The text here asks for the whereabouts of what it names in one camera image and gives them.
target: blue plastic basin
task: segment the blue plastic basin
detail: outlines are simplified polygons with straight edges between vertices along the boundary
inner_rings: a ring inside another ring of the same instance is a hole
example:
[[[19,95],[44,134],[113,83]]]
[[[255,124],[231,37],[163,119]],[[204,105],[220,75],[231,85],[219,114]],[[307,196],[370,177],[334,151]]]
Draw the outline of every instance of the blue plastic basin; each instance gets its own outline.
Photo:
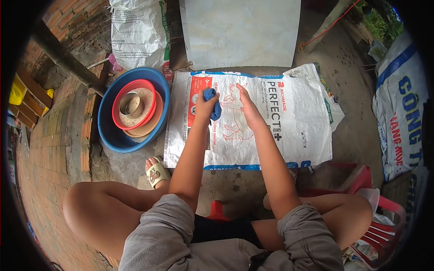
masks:
[[[163,114],[161,115],[160,121],[149,134],[148,138],[140,143],[133,141],[122,129],[119,129],[112,118],[112,106],[116,95],[126,84],[136,79],[146,79],[150,81],[154,85],[155,90],[160,93],[164,103]],[[165,128],[169,112],[169,97],[169,85],[161,72],[156,69],[147,67],[135,68],[119,76],[107,89],[98,110],[98,131],[104,144],[118,153],[132,153],[143,148],[146,144],[154,140]]]

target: knee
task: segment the knee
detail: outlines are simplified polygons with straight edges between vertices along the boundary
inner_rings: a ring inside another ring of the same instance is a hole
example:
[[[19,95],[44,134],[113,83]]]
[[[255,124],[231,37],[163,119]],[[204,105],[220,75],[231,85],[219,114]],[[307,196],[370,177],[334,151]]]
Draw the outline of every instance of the knee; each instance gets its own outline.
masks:
[[[80,214],[89,206],[92,193],[92,183],[76,183],[68,189],[63,200],[63,215],[66,223],[71,228],[74,221],[77,221]]]
[[[372,217],[374,214],[372,213],[372,207],[370,202],[362,196],[354,195],[352,198],[352,204],[357,211],[361,221],[363,221],[365,224],[369,225],[372,222]]]

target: black shorts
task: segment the black shorts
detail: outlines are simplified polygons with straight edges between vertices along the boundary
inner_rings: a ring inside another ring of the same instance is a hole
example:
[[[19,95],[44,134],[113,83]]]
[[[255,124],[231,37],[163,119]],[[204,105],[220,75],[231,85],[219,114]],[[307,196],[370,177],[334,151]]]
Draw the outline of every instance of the black shorts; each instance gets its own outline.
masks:
[[[194,231],[191,243],[239,238],[263,249],[251,223],[254,219],[249,216],[227,222],[208,219],[200,215],[194,216]]]

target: red plastic basin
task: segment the red plastic basin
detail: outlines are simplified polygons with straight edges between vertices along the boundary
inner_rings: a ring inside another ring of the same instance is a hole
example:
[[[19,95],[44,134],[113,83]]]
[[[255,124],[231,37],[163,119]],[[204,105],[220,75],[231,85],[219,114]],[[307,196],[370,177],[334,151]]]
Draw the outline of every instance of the red plastic basin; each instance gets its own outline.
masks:
[[[149,90],[152,91],[152,105],[151,105],[151,109],[149,110],[149,112],[146,114],[146,116],[143,118],[143,120],[141,120],[139,123],[137,123],[134,126],[131,127],[126,127],[122,122],[121,119],[119,117],[119,104],[121,103],[121,99],[122,97],[127,94],[128,92],[136,89],[136,88],[147,88]],[[115,123],[115,125],[122,129],[122,130],[132,130],[138,127],[141,127],[143,125],[145,125],[154,115],[155,112],[155,108],[156,108],[156,96],[155,96],[155,88],[154,86],[151,84],[151,82],[149,82],[148,80],[145,79],[137,79],[134,81],[129,82],[128,84],[126,84],[121,91],[119,91],[118,95],[115,98],[115,102],[113,103],[113,107],[112,107],[112,118],[113,118],[113,122]]]

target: hand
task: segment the hand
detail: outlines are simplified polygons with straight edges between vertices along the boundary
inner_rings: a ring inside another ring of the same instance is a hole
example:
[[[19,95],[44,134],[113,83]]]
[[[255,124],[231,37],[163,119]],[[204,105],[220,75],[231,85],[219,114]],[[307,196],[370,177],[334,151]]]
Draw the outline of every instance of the hand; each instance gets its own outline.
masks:
[[[199,91],[197,102],[196,102],[196,116],[194,117],[194,122],[197,121],[208,125],[210,122],[211,113],[214,110],[214,105],[218,102],[220,93],[216,93],[215,96],[209,101],[204,99],[204,91],[206,88]]]
[[[236,84],[236,87],[240,90],[240,100],[243,104],[241,111],[244,113],[247,125],[250,129],[255,131],[258,127],[263,126],[265,123],[255,104],[250,99],[249,93],[240,84]]]

